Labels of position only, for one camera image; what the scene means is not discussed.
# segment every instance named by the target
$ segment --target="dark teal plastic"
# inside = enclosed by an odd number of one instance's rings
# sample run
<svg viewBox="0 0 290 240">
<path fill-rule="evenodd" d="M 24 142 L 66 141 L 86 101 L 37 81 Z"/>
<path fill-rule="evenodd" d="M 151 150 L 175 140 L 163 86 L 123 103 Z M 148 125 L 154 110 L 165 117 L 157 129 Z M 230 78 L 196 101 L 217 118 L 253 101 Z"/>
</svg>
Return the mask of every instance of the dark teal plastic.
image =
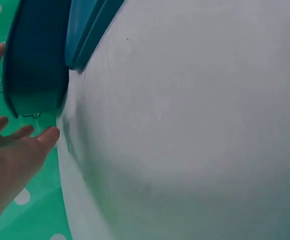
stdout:
<svg viewBox="0 0 290 240">
<path fill-rule="evenodd" d="M 82 71 L 124 0 L 20 0 L 3 61 L 3 93 L 19 115 L 62 105 L 69 69 Z"/>
<path fill-rule="evenodd" d="M 69 81 L 65 42 L 70 0 L 20 0 L 6 42 L 3 93 L 21 114 L 58 109 Z"/>
<path fill-rule="evenodd" d="M 83 71 L 124 0 L 72 0 L 65 62 Z"/>
</svg>

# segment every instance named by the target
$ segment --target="white inflatable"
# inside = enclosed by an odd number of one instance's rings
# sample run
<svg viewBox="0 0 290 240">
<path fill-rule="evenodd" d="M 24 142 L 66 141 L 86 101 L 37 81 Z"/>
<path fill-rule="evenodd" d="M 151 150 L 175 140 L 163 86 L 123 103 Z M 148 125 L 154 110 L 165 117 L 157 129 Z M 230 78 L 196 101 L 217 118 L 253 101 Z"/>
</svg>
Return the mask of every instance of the white inflatable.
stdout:
<svg viewBox="0 0 290 240">
<path fill-rule="evenodd" d="M 57 124 L 74 240 L 290 240 L 290 0 L 126 0 Z"/>
</svg>

